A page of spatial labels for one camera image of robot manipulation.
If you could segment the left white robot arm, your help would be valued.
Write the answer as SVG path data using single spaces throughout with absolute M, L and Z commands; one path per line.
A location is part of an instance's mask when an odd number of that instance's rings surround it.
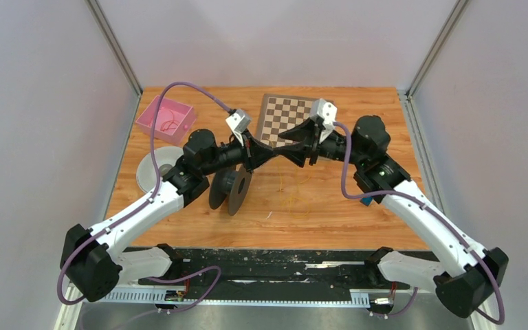
M 154 187 L 143 197 L 90 228 L 76 224 L 68 229 L 58 282 L 68 278 L 82 295 L 69 300 L 58 288 L 59 300 L 65 305 L 96 302 L 116 285 L 141 278 L 158 277 L 167 285 L 179 282 L 183 267 L 162 248 L 138 252 L 126 248 L 158 221 L 200 197 L 210 186 L 209 175 L 236 166 L 250 173 L 277 155 L 248 130 L 224 144 L 217 144 L 210 130 L 192 132 L 174 167 L 165 175 L 157 174 Z

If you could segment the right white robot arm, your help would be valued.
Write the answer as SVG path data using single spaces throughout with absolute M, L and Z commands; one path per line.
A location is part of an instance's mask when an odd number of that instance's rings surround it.
M 336 129 L 339 122 L 308 118 L 280 137 L 289 145 L 279 152 L 295 164 L 317 157 L 337 160 L 347 171 L 354 165 L 354 180 L 360 188 L 358 201 L 370 199 L 402 219 L 436 256 L 425 261 L 383 247 L 365 268 L 374 287 L 388 281 L 408 284 L 433 292 L 454 315 L 467 318 L 481 311 L 481 305 L 495 296 L 496 325 L 505 321 L 500 286 L 509 259 L 500 248 L 488 249 L 454 225 L 424 195 L 410 175 L 387 153 L 391 137 L 382 119 L 365 115 L 352 129 Z

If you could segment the black cable spool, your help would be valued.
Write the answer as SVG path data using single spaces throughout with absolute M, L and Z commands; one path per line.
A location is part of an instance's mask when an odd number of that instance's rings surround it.
M 240 166 L 218 170 L 212 180 L 209 193 L 209 206 L 212 210 L 228 201 L 228 214 L 234 216 L 245 201 L 252 181 L 252 173 Z

